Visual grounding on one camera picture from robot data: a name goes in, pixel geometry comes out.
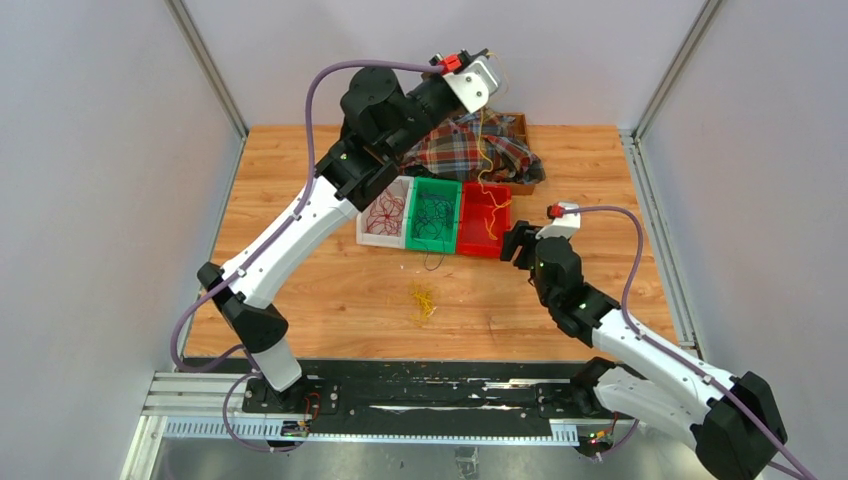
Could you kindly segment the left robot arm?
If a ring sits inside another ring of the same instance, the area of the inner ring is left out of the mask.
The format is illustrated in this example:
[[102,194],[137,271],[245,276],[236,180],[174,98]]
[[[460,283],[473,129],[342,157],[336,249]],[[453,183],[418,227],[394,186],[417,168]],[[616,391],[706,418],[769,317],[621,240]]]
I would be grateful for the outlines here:
[[[283,413],[306,400],[289,323],[273,300],[332,233],[369,207],[399,176],[405,155],[442,122],[485,107],[502,85],[491,53],[462,50],[426,64],[359,59],[320,70],[305,98],[308,175],[292,203],[241,253],[198,272],[205,290],[262,375],[268,400]],[[315,153],[313,102],[329,75],[352,69],[340,99],[339,139]]]

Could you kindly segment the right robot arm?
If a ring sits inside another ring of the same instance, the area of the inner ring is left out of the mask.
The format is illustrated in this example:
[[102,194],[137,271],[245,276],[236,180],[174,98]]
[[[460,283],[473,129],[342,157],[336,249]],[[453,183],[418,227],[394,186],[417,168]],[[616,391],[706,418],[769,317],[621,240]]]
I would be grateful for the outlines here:
[[634,320],[585,281],[569,234],[519,221],[505,233],[500,258],[528,271],[560,331],[615,358],[594,358],[573,377],[574,408],[644,422],[690,448],[717,479],[756,478],[788,440],[768,382],[693,358]]

